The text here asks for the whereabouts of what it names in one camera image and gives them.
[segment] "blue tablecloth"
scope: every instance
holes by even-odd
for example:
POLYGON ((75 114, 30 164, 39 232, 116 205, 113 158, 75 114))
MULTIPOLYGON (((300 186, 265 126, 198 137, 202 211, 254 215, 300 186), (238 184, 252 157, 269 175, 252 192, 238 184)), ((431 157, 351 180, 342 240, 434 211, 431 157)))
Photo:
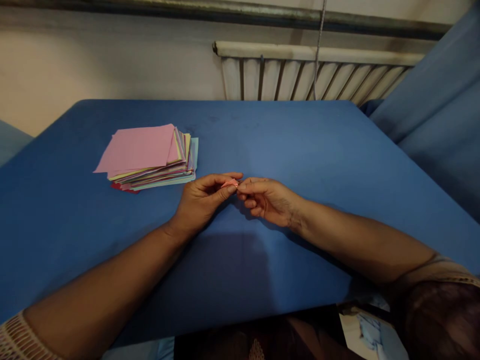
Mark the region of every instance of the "blue tablecloth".
MULTIPOLYGON (((277 179, 480 273, 480 226, 350 102, 84 100, 0 168, 0 321, 170 218, 182 185, 135 195, 92 173, 117 129, 168 123, 199 137, 199 176, 277 179)), ((351 281, 234 197, 117 344, 340 302, 351 281)))

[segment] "finger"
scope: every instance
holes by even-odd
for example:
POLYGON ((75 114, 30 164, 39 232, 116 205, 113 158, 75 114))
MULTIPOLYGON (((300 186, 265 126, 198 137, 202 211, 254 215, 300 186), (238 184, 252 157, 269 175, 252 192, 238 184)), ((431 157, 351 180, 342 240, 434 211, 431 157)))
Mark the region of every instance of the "finger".
POLYGON ((210 174, 198 178, 194 181, 194 183, 201 188, 209 188, 214 185, 223 185, 225 182, 230 180, 232 180, 232 177, 225 174, 210 174))
POLYGON ((213 202, 213 204, 216 207, 218 207, 221 203, 227 200, 231 195, 235 194, 236 191, 237 191, 237 188, 234 185, 228 185, 228 186, 222 187, 220 190, 210 195, 209 198, 213 202))
POLYGON ((259 217, 262 214, 262 208, 261 207, 254 207, 253 209, 250 210, 250 214, 255 217, 259 217))
POLYGON ((226 176, 232 177, 232 178, 237 179, 237 180, 244 177, 244 173, 243 173, 243 172, 235 172, 235 171, 233 171, 233 172, 225 172, 225 173, 223 173, 222 175, 226 175, 226 176))
POLYGON ((269 178, 266 177, 247 177, 243 182, 244 183, 257 183, 257 182, 262 182, 262 181, 269 181, 269 178))
POLYGON ((264 194, 267 191, 271 190, 274 186, 273 181, 257 181, 257 182, 247 182, 244 181, 238 186, 238 191, 242 194, 264 194))
POLYGON ((246 200, 244 204, 247 209, 253 209, 257 207, 257 202, 253 199, 246 200))
POLYGON ((236 191, 236 196, 237 196, 240 200, 242 200, 242 201, 247 200, 247 195, 242 194, 242 193, 241 193, 240 191, 238 191, 238 190, 236 191))

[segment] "radiator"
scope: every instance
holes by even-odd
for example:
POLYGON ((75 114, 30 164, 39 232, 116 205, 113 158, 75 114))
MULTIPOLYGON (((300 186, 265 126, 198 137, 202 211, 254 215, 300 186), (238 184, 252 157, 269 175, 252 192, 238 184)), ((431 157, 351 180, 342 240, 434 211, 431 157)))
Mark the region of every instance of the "radiator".
POLYGON ((423 54, 321 47, 314 83, 315 47, 216 41, 227 100, 383 99, 423 54))

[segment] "wrist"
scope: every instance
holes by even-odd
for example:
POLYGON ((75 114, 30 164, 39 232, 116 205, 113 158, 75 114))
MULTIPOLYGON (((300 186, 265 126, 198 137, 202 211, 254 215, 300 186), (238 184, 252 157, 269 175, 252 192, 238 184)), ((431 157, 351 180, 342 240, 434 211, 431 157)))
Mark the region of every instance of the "wrist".
POLYGON ((307 223, 308 223, 308 213, 309 213, 309 204, 310 201, 305 200, 303 197, 299 196, 298 201, 296 201, 296 206, 292 209, 291 218, 290 218, 290 230, 294 233, 305 237, 307 223))
POLYGON ((181 245, 187 243, 193 236, 195 236, 195 233, 192 233, 190 229, 185 228, 179 221, 177 221, 175 215, 163 224, 161 229, 172 242, 181 245))

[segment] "blue curtain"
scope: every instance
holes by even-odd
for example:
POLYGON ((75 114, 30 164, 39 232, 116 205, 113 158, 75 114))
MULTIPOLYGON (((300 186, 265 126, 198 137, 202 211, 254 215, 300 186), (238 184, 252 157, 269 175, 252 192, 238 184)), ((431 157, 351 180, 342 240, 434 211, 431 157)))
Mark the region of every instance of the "blue curtain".
POLYGON ((370 119, 480 223, 480 2, 370 119))
POLYGON ((32 140, 30 135, 0 120, 0 167, 32 140))

